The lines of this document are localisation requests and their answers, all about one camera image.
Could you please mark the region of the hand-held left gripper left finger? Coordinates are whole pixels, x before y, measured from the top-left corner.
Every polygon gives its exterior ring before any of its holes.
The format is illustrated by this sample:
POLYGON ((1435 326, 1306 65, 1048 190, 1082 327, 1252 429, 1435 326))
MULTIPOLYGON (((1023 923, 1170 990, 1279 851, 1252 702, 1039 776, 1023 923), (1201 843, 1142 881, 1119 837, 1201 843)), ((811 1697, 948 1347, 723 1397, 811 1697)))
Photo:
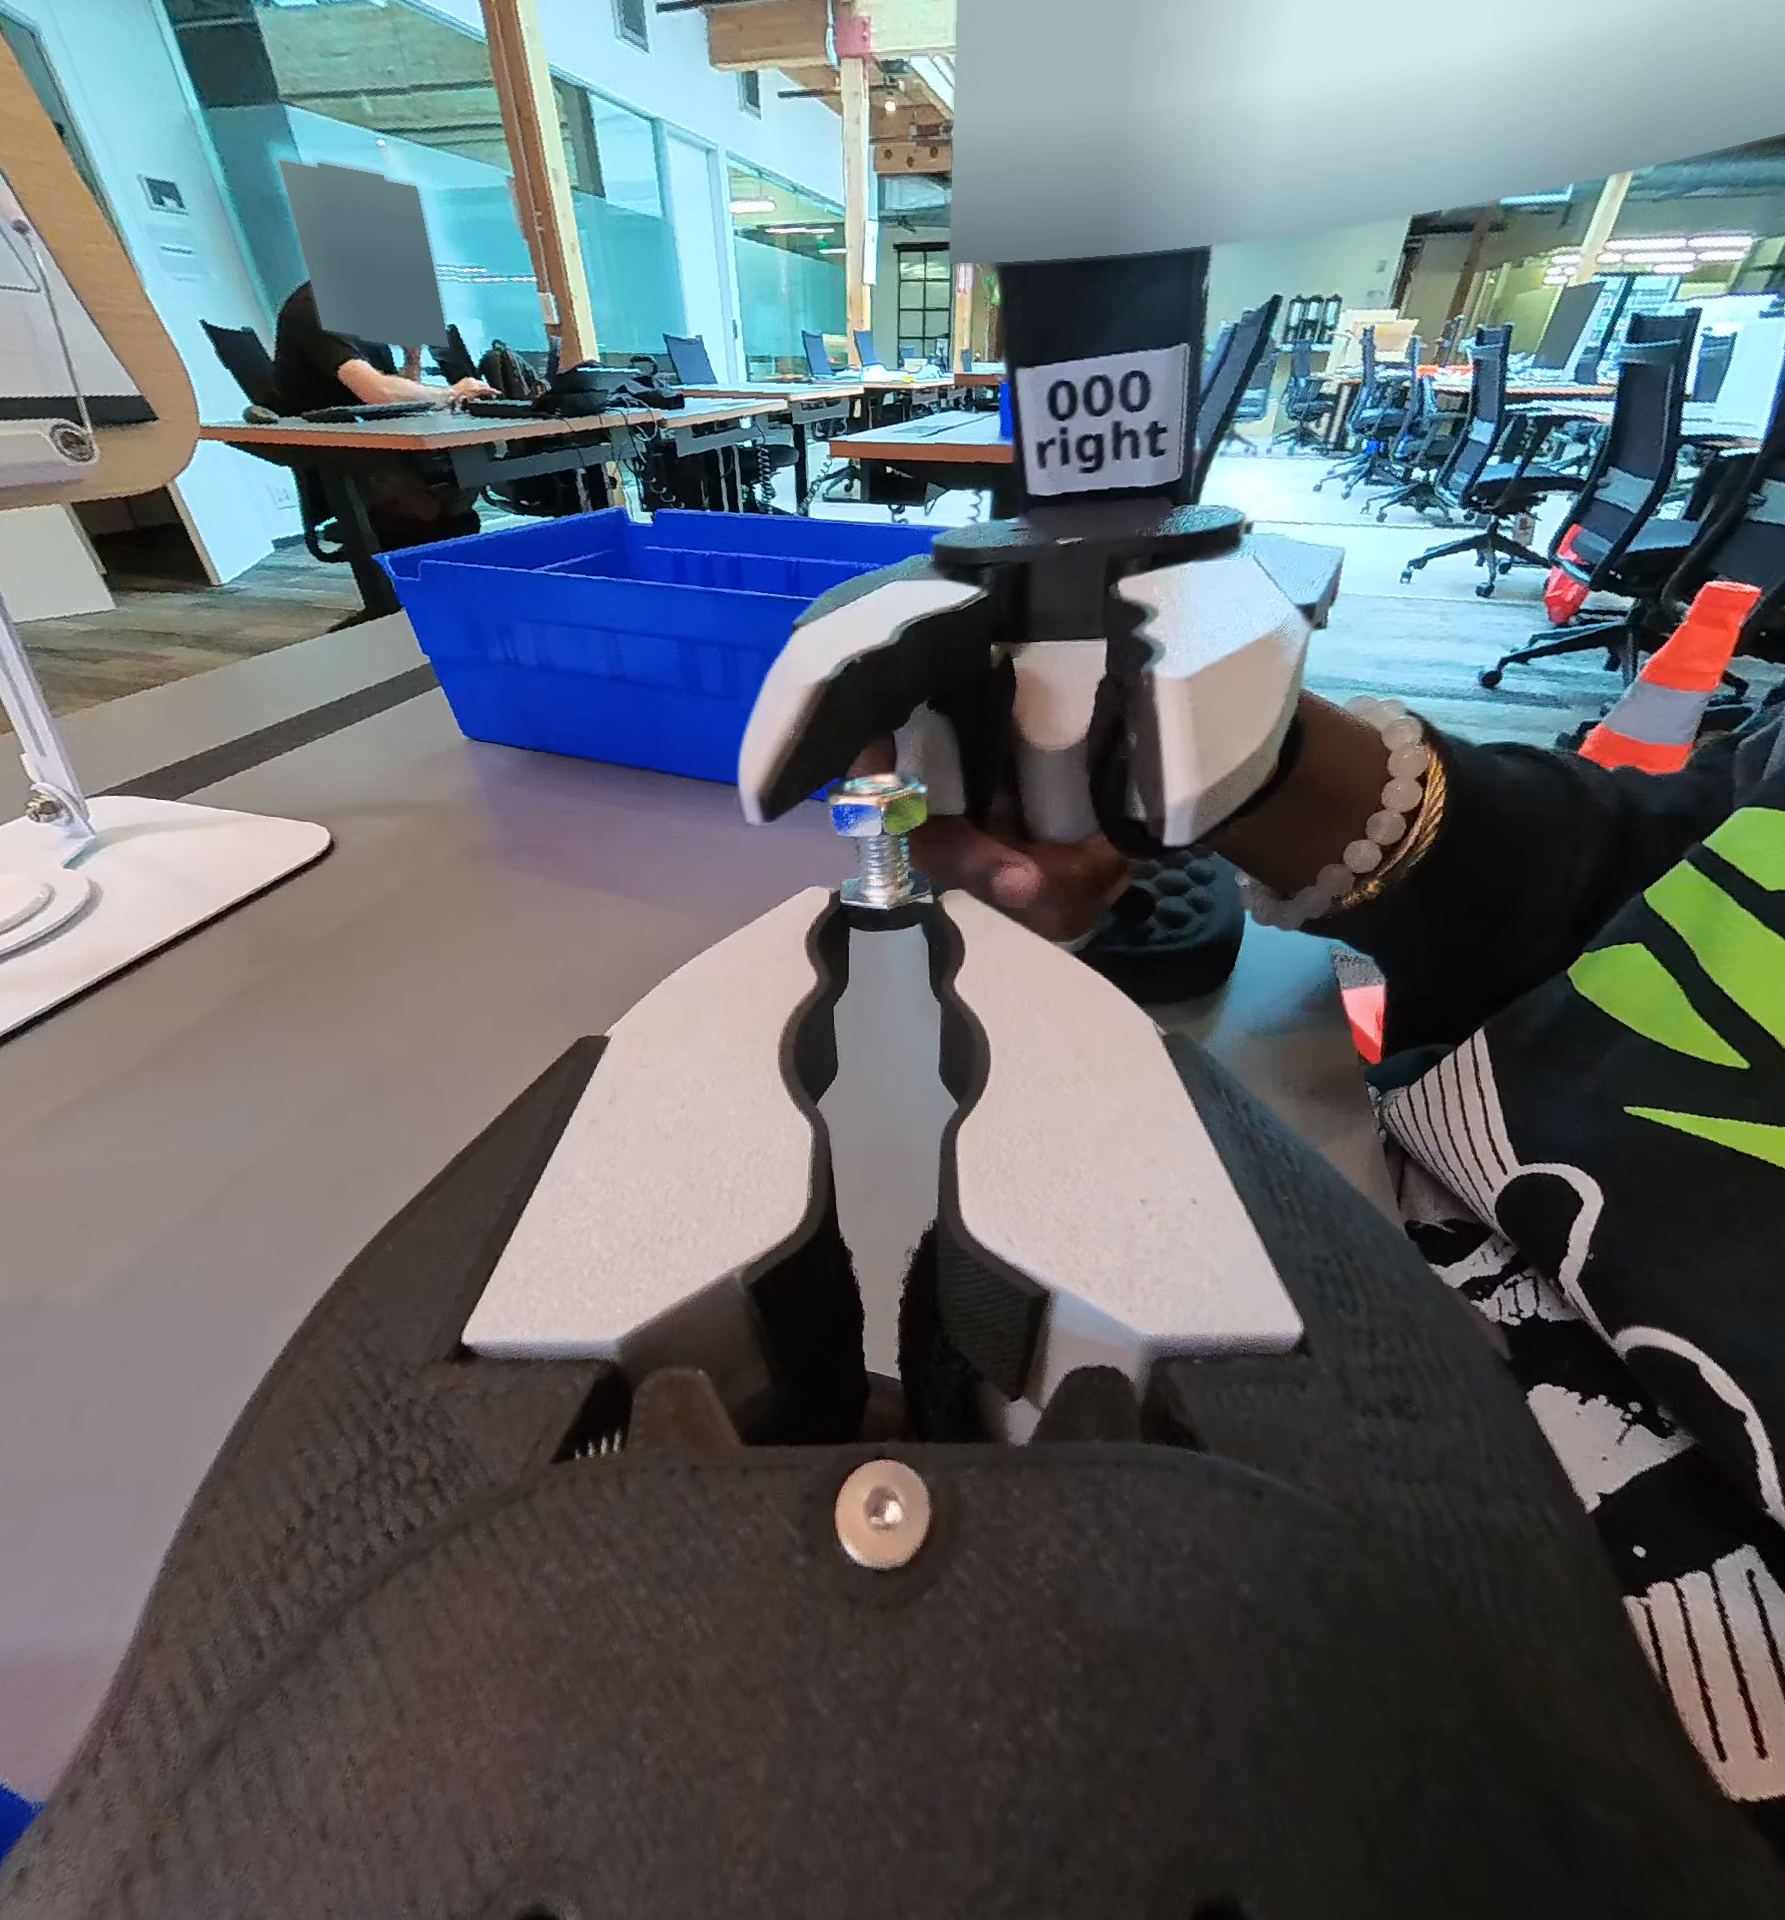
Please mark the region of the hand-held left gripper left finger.
POLYGON ((834 900, 805 889, 648 990, 604 1038, 463 1327, 488 1361, 787 1363, 761 1308, 826 1214, 820 1122, 787 1071, 834 900))

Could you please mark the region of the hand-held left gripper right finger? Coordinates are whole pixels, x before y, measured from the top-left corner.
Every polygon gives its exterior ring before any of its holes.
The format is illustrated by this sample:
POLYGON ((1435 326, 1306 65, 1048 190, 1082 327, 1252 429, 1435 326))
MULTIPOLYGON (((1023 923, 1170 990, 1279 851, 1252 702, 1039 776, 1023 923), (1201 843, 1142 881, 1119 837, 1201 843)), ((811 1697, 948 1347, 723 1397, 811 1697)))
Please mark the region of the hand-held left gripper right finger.
POLYGON ((1203 1059, 971 894, 929 921, 940 1006, 938 1312, 1005 1405, 1075 1371, 1281 1357, 1306 1327, 1197 1109, 1203 1059))

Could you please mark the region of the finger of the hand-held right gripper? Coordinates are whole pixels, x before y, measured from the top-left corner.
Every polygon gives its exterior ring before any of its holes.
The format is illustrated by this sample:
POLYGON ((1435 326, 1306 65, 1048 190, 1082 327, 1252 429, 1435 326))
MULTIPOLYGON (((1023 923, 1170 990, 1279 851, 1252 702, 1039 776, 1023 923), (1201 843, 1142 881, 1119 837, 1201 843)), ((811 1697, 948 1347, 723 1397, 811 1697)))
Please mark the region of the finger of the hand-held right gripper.
POLYGON ((1222 829, 1273 776, 1307 661, 1307 617, 1255 556, 1127 575, 1119 816, 1161 849, 1222 829))
POLYGON ((853 579, 791 625, 740 742, 740 811, 775 824, 916 714, 990 668, 990 596, 959 579, 853 579))

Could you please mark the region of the short silver bolt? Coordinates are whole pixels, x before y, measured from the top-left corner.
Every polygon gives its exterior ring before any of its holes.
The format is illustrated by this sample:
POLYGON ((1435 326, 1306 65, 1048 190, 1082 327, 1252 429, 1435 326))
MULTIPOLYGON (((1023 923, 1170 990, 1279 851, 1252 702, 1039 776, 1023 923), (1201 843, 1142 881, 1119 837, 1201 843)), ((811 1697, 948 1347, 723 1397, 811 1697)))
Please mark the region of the short silver bolt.
POLYGON ((906 838, 845 838, 855 847, 857 873, 841 885, 841 900, 881 914, 930 902, 930 884, 912 862, 910 842, 916 834, 906 838))

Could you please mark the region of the person's right forearm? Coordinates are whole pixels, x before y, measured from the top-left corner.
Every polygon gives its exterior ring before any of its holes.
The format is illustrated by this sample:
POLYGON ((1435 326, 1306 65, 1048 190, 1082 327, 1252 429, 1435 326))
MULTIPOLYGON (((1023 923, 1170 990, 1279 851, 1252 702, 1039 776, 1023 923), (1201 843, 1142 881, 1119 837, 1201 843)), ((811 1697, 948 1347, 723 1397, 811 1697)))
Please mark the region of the person's right forearm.
POLYGON ((1608 771, 1425 732, 1449 799, 1425 860, 1324 931, 1383 972, 1383 1062, 1444 1050, 1558 977, 1758 783, 1783 710, 1708 736, 1680 773, 1608 771))

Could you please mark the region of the person's right hand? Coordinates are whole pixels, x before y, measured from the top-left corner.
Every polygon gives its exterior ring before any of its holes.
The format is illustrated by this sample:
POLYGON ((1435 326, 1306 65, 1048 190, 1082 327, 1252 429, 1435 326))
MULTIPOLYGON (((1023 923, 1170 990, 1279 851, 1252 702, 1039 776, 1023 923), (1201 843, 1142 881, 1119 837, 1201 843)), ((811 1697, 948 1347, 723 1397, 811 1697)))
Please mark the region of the person's right hand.
MULTIPOLYGON (((1419 720, 1399 718, 1399 725, 1410 736, 1393 745, 1389 725, 1303 694, 1279 779, 1213 834, 1213 851, 1263 894, 1334 913, 1340 900, 1328 877, 1351 866, 1347 851, 1370 843, 1373 862, 1344 892, 1381 862, 1378 843, 1395 843, 1404 834, 1402 812, 1419 804, 1420 788, 1395 780, 1389 762, 1425 732, 1419 720)), ((1014 830, 963 817, 917 829, 912 858, 938 892, 964 892, 1065 947, 1092 932, 1133 871, 1133 860, 1102 837, 1028 843, 1014 830)))

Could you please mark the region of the wooden office desk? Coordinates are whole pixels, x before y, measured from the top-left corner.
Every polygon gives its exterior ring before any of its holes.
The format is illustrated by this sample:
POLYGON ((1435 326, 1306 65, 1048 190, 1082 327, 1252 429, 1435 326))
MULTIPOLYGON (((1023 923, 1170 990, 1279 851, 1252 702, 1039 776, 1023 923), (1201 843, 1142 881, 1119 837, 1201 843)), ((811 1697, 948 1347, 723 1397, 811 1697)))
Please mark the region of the wooden office desk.
POLYGON ((394 460, 435 457, 458 488, 492 490, 532 478, 594 466, 630 470, 652 446, 702 457, 758 446, 764 428, 787 419, 781 398, 710 395, 680 408, 625 408, 594 418, 407 415, 397 419, 269 419, 203 424, 207 446, 225 446, 272 466, 314 471, 359 589, 353 625, 398 614, 394 577, 381 566, 376 520, 359 478, 394 460))
POLYGON ((1001 415, 935 411, 845 436, 830 457, 857 470, 859 499, 875 509, 929 509, 943 494, 981 494, 994 517, 1020 505, 1011 440, 1001 415))

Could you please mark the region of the gold bangle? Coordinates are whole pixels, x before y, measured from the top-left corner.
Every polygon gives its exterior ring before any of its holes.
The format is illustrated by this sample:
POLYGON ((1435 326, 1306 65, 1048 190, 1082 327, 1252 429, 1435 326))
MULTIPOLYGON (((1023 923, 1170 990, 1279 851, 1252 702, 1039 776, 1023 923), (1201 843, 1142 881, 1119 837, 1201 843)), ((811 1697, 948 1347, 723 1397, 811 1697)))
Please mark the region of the gold bangle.
POLYGON ((1340 913, 1360 909, 1399 885, 1435 849, 1444 829, 1449 779, 1435 740, 1399 749, 1389 762, 1393 779, 1414 780, 1420 788, 1419 804, 1402 812, 1404 834, 1395 843, 1378 843, 1381 862, 1355 881, 1340 902, 1340 913))

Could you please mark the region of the black honeycomb wrist pad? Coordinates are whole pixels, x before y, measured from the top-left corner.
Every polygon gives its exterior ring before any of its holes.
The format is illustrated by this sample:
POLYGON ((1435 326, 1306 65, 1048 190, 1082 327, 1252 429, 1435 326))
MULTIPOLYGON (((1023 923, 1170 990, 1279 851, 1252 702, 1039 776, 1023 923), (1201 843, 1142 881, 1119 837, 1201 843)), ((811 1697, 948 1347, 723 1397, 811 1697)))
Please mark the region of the black honeycomb wrist pad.
POLYGON ((1224 989, 1246 924, 1231 866, 1213 851, 1172 851, 1133 866, 1075 957, 1145 1010, 1189 1003, 1224 989))

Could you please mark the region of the row of black office chairs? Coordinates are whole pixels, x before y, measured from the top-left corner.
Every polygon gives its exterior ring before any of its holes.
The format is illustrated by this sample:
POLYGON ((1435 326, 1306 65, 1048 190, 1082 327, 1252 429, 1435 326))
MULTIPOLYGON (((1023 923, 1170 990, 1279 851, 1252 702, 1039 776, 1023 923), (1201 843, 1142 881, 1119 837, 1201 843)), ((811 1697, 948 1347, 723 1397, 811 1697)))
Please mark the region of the row of black office chairs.
POLYGON ((1296 463, 1222 460, 1209 494, 1246 505, 1260 529, 1344 550, 1313 686, 1424 699, 1479 736, 1550 742, 1632 683, 1686 618, 1697 592, 1740 581, 1761 592, 1736 661, 1785 664, 1785 326, 1773 322, 1773 415, 1761 436, 1715 448, 1680 499, 1690 450, 1686 395, 1697 321, 1632 321, 1610 419, 1585 474, 1555 461, 1576 406, 1508 406, 1504 347, 1480 343, 1479 428, 1425 500, 1393 490, 1381 509, 1456 535, 1399 559, 1399 538, 1365 532, 1344 500, 1306 503, 1296 463), (1583 522, 1605 554, 1583 611, 1564 630, 1545 614, 1553 547, 1583 522))

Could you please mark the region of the white document stand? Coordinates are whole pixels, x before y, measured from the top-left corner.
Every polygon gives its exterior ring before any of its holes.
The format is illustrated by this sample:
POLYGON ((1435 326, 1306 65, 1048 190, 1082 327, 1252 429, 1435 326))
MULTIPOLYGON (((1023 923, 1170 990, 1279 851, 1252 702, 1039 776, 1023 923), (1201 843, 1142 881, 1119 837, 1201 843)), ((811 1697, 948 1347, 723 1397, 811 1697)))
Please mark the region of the white document stand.
MULTIPOLYGON (((86 478, 89 429, 0 422, 0 494, 86 478)), ((145 796, 86 796, 0 589, 0 708, 27 804, 0 825, 0 1042, 302 875, 331 830, 145 796)))

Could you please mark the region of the black office chair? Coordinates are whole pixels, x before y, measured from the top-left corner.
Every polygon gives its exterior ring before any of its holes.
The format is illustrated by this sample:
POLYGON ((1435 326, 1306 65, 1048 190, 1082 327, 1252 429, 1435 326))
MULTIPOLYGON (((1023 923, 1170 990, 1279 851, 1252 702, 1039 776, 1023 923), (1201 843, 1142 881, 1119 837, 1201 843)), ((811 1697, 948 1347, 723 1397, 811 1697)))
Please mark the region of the black office chair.
MULTIPOLYGON (((205 322, 203 330, 225 372, 246 398, 243 422, 280 419, 276 363, 251 327, 205 322)), ((349 563, 338 517, 324 496, 319 474, 304 466, 286 466, 297 490, 304 547, 317 563, 349 563)))

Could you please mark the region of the instruction sign board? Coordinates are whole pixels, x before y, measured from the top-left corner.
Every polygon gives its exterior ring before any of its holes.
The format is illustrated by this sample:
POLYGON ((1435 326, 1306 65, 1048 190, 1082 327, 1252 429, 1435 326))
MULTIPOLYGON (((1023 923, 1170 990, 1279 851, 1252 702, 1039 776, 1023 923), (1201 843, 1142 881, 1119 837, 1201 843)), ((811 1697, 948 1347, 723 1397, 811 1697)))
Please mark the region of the instruction sign board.
POLYGON ((188 463, 199 415, 172 348, 115 228, 74 169, 34 88, 0 35, 0 175, 106 343, 137 380, 155 419, 137 428, 89 428, 96 460, 86 478, 57 494, 24 486, 0 494, 0 512, 65 509, 153 494, 188 463))

